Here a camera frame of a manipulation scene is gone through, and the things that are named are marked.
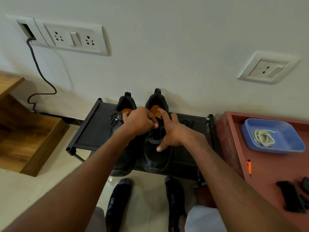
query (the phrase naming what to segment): black shoe rack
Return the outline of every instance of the black shoe rack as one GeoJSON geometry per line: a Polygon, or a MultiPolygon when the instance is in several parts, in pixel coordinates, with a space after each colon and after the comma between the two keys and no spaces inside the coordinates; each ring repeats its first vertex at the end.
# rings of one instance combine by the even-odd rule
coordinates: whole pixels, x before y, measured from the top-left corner
{"type": "MultiPolygon", "coordinates": [[[[94,153],[100,148],[109,139],[111,128],[110,115],[114,112],[115,107],[116,104],[105,103],[99,98],[66,148],[66,151],[70,155],[75,156],[80,161],[84,162],[85,160],[76,154],[76,149],[90,150],[92,151],[91,153],[94,153]]],[[[184,114],[177,115],[180,123],[183,120],[194,123],[192,129],[203,133],[207,137],[207,140],[214,151],[220,155],[220,146],[213,115],[210,114],[207,117],[184,114]]],[[[145,172],[141,163],[142,153],[137,153],[137,155],[137,161],[133,169],[145,172]]],[[[163,172],[160,172],[160,174],[177,178],[198,180],[197,172],[197,164],[190,153],[183,146],[179,146],[172,147],[172,156],[168,167],[163,172]]]]}

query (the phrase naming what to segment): wall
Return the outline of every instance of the wall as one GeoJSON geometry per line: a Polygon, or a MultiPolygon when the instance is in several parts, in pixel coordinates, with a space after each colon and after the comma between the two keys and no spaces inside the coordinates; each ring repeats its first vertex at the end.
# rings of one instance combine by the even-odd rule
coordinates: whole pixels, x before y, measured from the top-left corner
{"type": "Polygon", "coordinates": [[[309,119],[309,0],[0,0],[0,70],[27,80],[20,101],[49,92],[26,44],[4,14],[103,25],[112,56],[34,47],[56,96],[38,110],[84,119],[98,97],[116,103],[125,91],[145,105],[161,88],[170,111],[207,116],[226,110],[309,119]],[[297,54],[280,83],[237,80],[256,50],[297,54]]]}

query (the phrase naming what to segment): black cable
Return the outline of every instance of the black cable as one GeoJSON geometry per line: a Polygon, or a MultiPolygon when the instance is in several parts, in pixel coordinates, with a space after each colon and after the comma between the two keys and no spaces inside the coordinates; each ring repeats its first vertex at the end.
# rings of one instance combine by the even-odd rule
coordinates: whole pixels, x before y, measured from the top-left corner
{"type": "Polygon", "coordinates": [[[36,111],[36,109],[35,109],[37,103],[31,103],[31,102],[30,102],[30,98],[32,98],[32,97],[35,96],[35,95],[54,95],[54,94],[57,93],[57,89],[56,89],[48,80],[46,80],[45,77],[43,76],[43,74],[41,73],[41,70],[40,70],[40,68],[39,68],[37,59],[36,59],[36,57],[35,57],[35,55],[34,55],[32,46],[31,46],[30,43],[29,43],[29,41],[32,41],[32,40],[36,40],[36,38],[35,38],[35,37],[29,38],[29,39],[27,40],[27,45],[28,45],[29,48],[30,48],[33,61],[34,61],[34,63],[35,63],[36,66],[37,66],[37,70],[38,70],[40,76],[42,77],[42,79],[43,79],[46,83],[48,83],[48,84],[55,90],[54,93],[35,93],[35,94],[32,94],[32,95],[29,96],[27,102],[28,102],[29,104],[33,104],[33,111],[34,111],[35,113],[37,113],[37,111],[36,111]]]}

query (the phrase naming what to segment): shoe heel tab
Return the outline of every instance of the shoe heel tab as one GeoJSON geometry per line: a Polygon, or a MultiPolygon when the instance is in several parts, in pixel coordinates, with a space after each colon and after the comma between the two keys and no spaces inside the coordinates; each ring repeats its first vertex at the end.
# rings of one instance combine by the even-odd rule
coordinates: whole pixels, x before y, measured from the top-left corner
{"type": "Polygon", "coordinates": [[[161,89],[158,89],[158,88],[155,89],[154,93],[155,93],[155,94],[161,94],[161,89]]]}

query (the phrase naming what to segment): hand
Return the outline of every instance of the hand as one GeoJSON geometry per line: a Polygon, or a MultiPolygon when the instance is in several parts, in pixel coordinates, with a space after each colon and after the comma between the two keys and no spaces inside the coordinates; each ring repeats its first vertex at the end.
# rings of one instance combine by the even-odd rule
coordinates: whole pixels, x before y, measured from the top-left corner
{"type": "Polygon", "coordinates": [[[183,141],[193,130],[183,124],[180,124],[176,113],[172,113],[170,119],[166,111],[160,108],[158,111],[162,115],[166,135],[163,138],[162,143],[157,147],[157,151],[161,152],[168,148],[168,146],[183,145],[183,141]]]}
{"type": "Polygon", "coordinates": [[[126,127],[129,133],[132,133],[134,136],[142,135],[150,129],[157,129],[159,127],[155,116],[144,107],[138,107],[130,115],[128,115],[128,112],[125,112],[122,118],[124,121],[122,126],[126,127]]]}

